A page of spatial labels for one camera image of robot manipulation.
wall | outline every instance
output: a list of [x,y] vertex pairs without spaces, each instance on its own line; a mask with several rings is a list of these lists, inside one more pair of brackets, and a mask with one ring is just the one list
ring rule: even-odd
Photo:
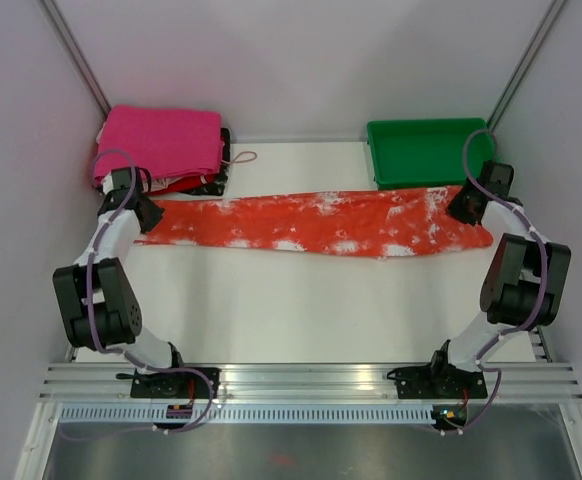
[[112,104],[217,109],[240,141],[488,117],[549,0],[58,0]]
[[0,1],[0,479],[49,361],[66,350],[51,284],[95,226],[85,164],[100,119],[33,0]]
[[582,384],[582,0],[567,6],[497,133],[531,218],[573,251],[548,333]]

red tie-dye fabric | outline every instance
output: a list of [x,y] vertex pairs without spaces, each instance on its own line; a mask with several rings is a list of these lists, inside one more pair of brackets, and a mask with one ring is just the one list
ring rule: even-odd
[[487,247],[480,226],[445,213],[460,187],[323,192],[232,200],[159,200],[158,226],[136,243],[403,257]]

white table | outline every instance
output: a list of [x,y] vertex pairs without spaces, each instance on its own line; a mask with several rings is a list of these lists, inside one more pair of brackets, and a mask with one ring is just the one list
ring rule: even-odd
[[[238,144],[233,154],[241,150],[259,158],[232,167],[227,197],[375,189],[364,143]],[[492,254],[380,261],[136,246],[125,270],[144,324],[174,343],[185,362],[427,362],[478,312]],[[81,350],[78,361],[103,360]],[[535,361],[528,335],[511,339],[492,360]]]

pink cloth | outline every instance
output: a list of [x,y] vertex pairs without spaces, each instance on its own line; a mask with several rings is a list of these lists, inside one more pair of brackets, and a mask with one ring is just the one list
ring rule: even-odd
[[[197,110],[113,107],[98,152],[118,148],[154,178],[209,175],[220,170],[219,113]],[[120,155],[107,155],[95,167],[97,181],[126,167]]]

red folded fabric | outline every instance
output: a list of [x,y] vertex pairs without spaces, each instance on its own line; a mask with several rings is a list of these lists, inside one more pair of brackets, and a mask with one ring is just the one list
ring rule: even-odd
[[[98,152],[124,150],[156,179],[215,174],[220,170],[221,122],[216,112],[116,105]],[[96,180],[126,166],[120,155],[107,155],[95,167]]]
[[234,200],[158,200],[162,221],[136,243],[404,257],[487,247],[481,226],[445,212],[458,186]]

